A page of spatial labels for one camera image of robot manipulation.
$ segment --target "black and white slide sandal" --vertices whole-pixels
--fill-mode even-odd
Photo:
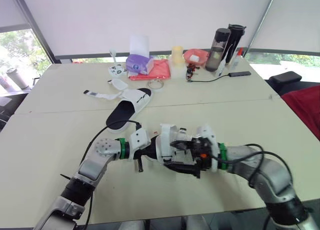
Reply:
[[[120,121],[132,120],[148,103],[152,97],[149,88],[126,89],[119,96],[122,100],[106,120],[106,125]],[[114,134],[121,133],[129,126],[129,122],[118,122],[108,127],[108,131]]]

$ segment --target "white table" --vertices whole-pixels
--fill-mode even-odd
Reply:
[[[117,90],[107,83],[111,79],[108,67],[111,63],[54,64],[41,77],[28,94],[26,100],[15,112],[52,113],[86,110],[111,110],[118,99],[107,101],[83,94],[84,90],[114,94]],[[250,71],[252,75],[241,77],[223,77],[214,82],[186,82],[185,78],[166,80],[163,92],[155,94],[148,107],[176,106],[204,103],[268,99],[277,94],[242,59],[233,72]],[[212,73],[199,69],[194,80],[214,79]],[[122,78],[130,88],[146,88],[147,81],[131,81]]]
[[[59,174],[75,172],[88,142],[104,127],[111,111],[32,112],[11,117],[0,134],[0,228],[36,224],[67,183]],[[189,133],[208,123],[219,142],[260,144],[287,161],[302,201],[320,198],[320,143],[282,99],[150,106],[136,119],[151,135],[160,131],[160,123],[185,127]],[[127,138],[133,131],[130,126],[121,134],[106,131],[101,136]],[[264,206],[248,182],[233,174],[202,172],[201,179],[196,179],[146,159],[143,167],[144,172],[137,173],[134,163],[127,160],[108,165],[94,194],[90,223]],[[78,223],[83,224],[86,217],[87,211]]]

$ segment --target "red cushion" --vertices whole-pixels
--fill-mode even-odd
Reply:
[[[320,140],[320,85],[291,91],[282,99]]]

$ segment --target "black insole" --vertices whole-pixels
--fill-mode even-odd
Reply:
[[[148,88],[139,88],[138,90],[144,92],[145,94],[148,94],[151,96],[151,90]],[[132,102],[130,101],[121,101],[118,106],[113,110],[113,112],[110,114],[108,119],[106,120],[106,125],[108,126],[111,123],[114,123],[116,121],[120,120],[129,120],[131,116],[135,113],[135,108]],[[109,128],[112,130],[118,130],[122,128],[126,122],[118,122],[110,126]]]

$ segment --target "green ring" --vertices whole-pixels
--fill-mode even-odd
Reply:
[[[126,147],[125,147],[126,139],[125,138],[119,138],[119,141],[120,141],[120,144],[121,144],[120,159],[124,159],[125,158],[125,152],[126,152]]]
[[[226,148],[225,144],[220,143],[219,148],[220,148],[221,159],[227,161],[227,148]],[[228,164],[222,162],[221,169],[227,170],[227,168],[228,168]]]

